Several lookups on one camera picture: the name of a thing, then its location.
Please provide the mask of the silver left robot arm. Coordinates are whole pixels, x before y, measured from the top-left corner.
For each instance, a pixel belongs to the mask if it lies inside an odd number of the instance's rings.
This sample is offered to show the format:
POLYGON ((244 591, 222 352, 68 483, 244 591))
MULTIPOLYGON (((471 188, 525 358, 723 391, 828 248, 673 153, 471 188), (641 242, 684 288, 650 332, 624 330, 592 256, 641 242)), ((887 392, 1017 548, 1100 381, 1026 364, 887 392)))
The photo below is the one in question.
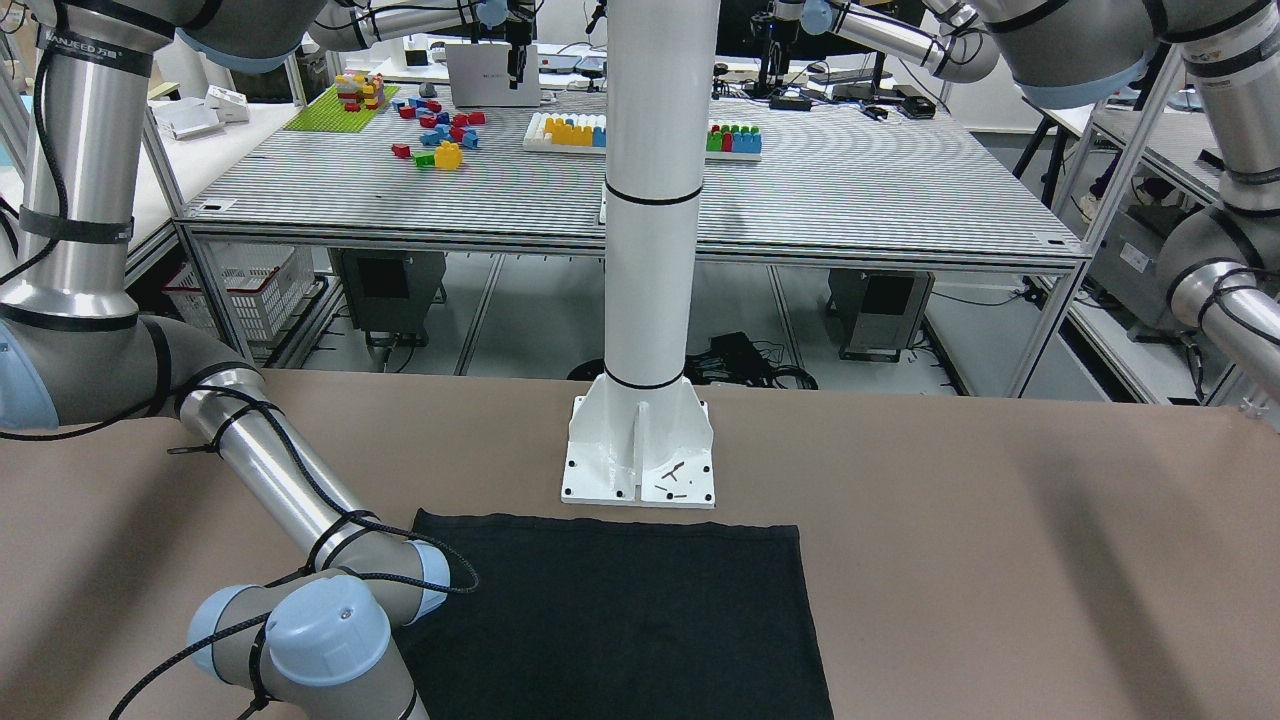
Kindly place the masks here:
POLYGON ((1166 45, 1199 115, 1151 108, 1148 160, 1181 160, 1215 199, 1164 241, 1152 286, 1165 323, 1202 334, 1277 397, 1277 4, 937 1, 943 23, 989 35, 1027 100, 1097 102, 1166 45))

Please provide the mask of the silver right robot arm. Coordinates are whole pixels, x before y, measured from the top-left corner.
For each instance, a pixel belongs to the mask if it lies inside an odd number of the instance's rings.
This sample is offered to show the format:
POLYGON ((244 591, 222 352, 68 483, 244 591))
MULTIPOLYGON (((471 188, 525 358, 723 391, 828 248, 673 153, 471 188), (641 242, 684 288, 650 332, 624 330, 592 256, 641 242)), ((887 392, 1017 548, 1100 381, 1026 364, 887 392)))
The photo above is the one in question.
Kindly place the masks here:
POLYGON ((67 439, 170 416, 242 478, 308 556, 268 585, 210 596, 182 659, 311 719, 425 719, 393 641, 457 592, 451 547, 383 524, 266 398, 262 375, 125 290, 136 164, 155 53, 183 38, 271 69, 338 1, 32 1, 35 73, 20 249, 3 275, 3 437, 67 439))

